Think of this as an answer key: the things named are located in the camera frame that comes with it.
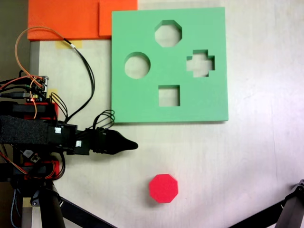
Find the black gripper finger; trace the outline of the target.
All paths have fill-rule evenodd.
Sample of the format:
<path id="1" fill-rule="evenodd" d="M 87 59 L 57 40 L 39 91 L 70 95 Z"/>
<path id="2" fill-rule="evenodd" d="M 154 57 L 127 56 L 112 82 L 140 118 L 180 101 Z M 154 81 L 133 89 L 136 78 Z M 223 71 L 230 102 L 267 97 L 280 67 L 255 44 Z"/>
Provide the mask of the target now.
<path id="1" fill-rule="evenodd" d="M 117 154 L 122 151 L 136 150 L 138 144 L 133 142 L 118 131 L 109 130 L 108 131 L 108 154 Z"/>

